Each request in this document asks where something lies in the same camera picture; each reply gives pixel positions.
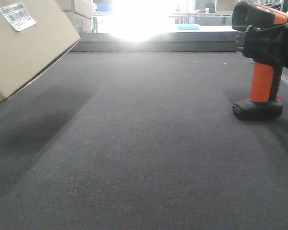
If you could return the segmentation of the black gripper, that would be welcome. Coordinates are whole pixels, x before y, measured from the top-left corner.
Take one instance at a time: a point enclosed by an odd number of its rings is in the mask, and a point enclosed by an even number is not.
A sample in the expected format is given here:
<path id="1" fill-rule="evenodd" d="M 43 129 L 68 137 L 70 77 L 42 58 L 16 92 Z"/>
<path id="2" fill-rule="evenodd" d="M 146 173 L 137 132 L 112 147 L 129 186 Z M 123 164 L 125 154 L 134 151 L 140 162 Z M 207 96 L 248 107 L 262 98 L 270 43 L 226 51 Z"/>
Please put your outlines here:
<path id="1" fill-rule="evenodd" d="M 239 33 L 237 46 L 246 58 L 288 69 L 288 23 L 266 29 L 250 25 Z"/>

